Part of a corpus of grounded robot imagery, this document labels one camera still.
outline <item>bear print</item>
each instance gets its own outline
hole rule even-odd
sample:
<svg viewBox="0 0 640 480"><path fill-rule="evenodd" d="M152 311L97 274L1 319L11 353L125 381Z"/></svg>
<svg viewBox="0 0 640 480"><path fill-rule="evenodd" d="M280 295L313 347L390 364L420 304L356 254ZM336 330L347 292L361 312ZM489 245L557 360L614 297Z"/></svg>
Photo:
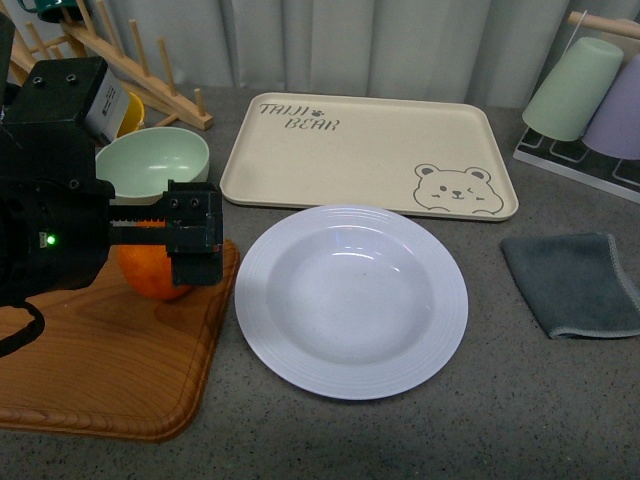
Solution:
<svg viewBox="0 0 640 480"><path fill-rule="evenodd" d="M420 180L413 198L428 210L494 215L504 206L502 198L489 184L491 175L482 168L470 167L461 172L422 164L415 172Z"/></svg>

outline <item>gray countertop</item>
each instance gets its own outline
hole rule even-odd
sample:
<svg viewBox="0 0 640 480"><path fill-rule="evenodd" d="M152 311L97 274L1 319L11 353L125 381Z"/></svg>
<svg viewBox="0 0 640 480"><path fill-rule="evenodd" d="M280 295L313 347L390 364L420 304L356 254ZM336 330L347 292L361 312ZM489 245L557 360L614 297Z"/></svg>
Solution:
<svg viewBox="0 0 640 480"><path fill-rule="evenodd" d="M218 182L260 92L203 92L216 124L200 133ZM499 243L610 233L640 283L640 205L514 160L519 112L483 110L520 208L501 223L413 218L451 252L469 294L466 333L437 375L375 401L308 393L253 354L232 302L202 406L181 435L149 445L2 431L0 478L637 478L640 339L548 339ZM294 213L223 208L225 237L241 255Z"/></svg>

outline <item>light green cup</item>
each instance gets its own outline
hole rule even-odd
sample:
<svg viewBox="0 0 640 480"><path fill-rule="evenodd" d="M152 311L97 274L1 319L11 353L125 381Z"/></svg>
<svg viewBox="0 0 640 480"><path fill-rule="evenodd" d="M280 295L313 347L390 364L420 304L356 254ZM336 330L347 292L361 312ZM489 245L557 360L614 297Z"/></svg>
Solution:
<svg viewBox="0 0 640 480"><path fill-rule="evenodd" d="M623 56L619 47L604 40L580 38L538 88L522 119L545 137L577 140L607 94Z"/></svg>

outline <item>black cable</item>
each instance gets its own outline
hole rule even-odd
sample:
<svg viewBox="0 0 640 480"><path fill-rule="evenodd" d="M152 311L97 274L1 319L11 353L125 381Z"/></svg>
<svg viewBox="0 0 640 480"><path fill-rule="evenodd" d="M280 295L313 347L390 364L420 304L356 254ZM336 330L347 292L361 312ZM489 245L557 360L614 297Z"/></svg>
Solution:
<svg viewBox="0 0 640 480"><path fill-rule="evenodd" d="M0 357L5 357L33 342L44 331L44 316L40 310L28 302L20 302L11 306L25 309L33 317L33 320L23 329L0 340Z"/></svg>

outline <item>light green bowl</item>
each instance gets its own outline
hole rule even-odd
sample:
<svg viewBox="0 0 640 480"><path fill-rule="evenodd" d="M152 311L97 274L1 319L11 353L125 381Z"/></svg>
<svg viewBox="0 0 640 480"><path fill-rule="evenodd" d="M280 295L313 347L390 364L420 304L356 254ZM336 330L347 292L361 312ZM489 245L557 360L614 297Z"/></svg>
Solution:
<svg viewBox="0 0 640 480"><path fill-rule="evenodd" d="M116 190L116 205L150 205L168 181L202 182L209 175L209 146L182 128L155 127L116 139L96 156L96 177Z"/></svg>

